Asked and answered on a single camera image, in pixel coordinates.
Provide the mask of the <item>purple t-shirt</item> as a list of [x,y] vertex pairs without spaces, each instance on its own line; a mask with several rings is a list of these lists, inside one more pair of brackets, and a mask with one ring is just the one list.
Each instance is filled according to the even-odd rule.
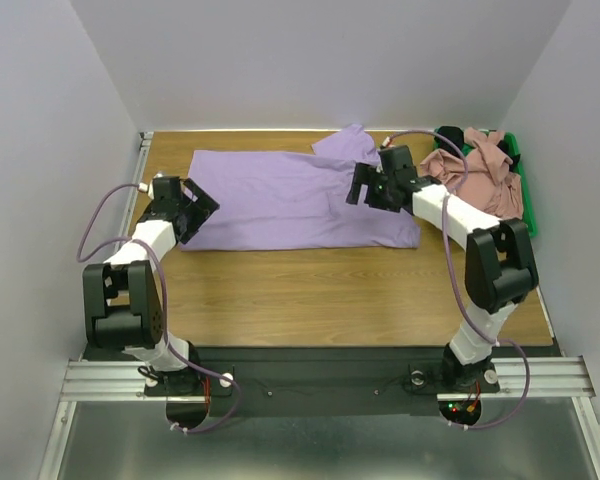
[[181,248],[417,248],[421,229],[410,214],[347,203],[358,162],[377,166],[380,158],[356,124],[314,143],[309,154],[197,150],[188,176],[219,208]]

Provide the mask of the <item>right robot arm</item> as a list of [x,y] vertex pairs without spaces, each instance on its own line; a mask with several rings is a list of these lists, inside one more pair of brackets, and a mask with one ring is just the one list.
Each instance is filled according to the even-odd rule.
[[502,326],[539,283],[527,225],[500,219],[453,195],[431,176],[418,175],[408,147],[386,148],[380,163],[356,163],[347,203],[387,212],[406,211],[442,231],[465,252],[458,332],[445,346],[443,385],[462,390],[489,368]]

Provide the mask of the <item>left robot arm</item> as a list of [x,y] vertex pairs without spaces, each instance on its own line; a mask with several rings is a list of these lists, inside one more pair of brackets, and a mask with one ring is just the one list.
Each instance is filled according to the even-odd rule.
[[169,331],[164,257],[197,234],[219,205],[190,178],[158,174],[134,189],[149,203],[117,251],[101,263],[83,251],[85,332],[89,346],[139,361],[147,388],[167,396],[210,389],[195,347]]

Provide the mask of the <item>black t-shirt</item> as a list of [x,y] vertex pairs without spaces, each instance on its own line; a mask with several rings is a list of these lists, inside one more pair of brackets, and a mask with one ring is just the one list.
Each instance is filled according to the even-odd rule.
[[437,137],[434,140],[436,149],[458,157],[458,152],[465,153],[464,131],[457,126],[444,125],[435,130]]

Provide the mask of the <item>pink t-shirt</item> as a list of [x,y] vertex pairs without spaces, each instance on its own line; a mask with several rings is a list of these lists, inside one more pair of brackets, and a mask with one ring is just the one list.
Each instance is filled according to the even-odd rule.
[[469,127],[463,131],[463,143],[470,151],[465,155],[468,175],[461,183],[464,164],[445,143],[421,163],[422,173],[430,175],[463,201],[501,219],[521,219],[524,213],[521,177],[512,170],[504,131],[484,132]]

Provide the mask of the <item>green plastic bin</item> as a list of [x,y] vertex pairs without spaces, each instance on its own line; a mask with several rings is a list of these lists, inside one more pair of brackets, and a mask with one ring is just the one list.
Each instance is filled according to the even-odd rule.
[[[526,179],[526,172],[524,170],[521,151],[517,142],[515,135],[511,132],[505,132],[505,142],[508,145],[508,153],[510,156],[514,158],[514,166],[512,170],[519,174],[521,177],[521,185],[522,185],[522,196],[523,196],[523,207],[524,213],[521,218],[527,225],[529,229],[529,233],[532,237],[536,236],[538,233],[538,227],[536,225],[535,214],[532,206],[531,194],[528,187],[528,182]],[[464,149],[466,155],[470,148],[468,145],[465,145]]]

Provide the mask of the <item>right electronics board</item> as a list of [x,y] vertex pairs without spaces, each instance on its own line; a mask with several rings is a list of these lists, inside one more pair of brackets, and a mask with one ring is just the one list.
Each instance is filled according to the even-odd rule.
[[438,407],[441,415],[451,423],[474,426],[482,414],[480,400],[446,400],[439,401]]

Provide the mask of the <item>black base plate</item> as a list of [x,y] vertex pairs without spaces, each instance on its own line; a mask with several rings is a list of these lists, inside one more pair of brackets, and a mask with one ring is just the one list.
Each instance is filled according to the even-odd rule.
[[441,380],[441,347],[200,347],[203,367],[239,384],[211,380],[199,412],[216,417],[236,405],[239,417],[349,415],[436,416],[444,398],[465,400],[499,389],[495,367],[460,388]]

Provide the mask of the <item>aluminium front rail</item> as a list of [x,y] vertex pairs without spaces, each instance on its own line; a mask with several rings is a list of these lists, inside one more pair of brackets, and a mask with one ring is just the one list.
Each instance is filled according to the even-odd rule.
[[[493,360],[498,374],[499,389],[490,392],[480,388],[480,398],[514,399],[522,396],[525,367],[517,358]],[[578,357],[530,358],[530,383],[527,397],[531,398],[590,398],[595,395],[585,362]],[[146,378],[139,372],[137,361],[71,361],[65,370],[61,387],[62,402],[129,402],[172,401],[201,403],[204,397],[166,396],[152,393]]]

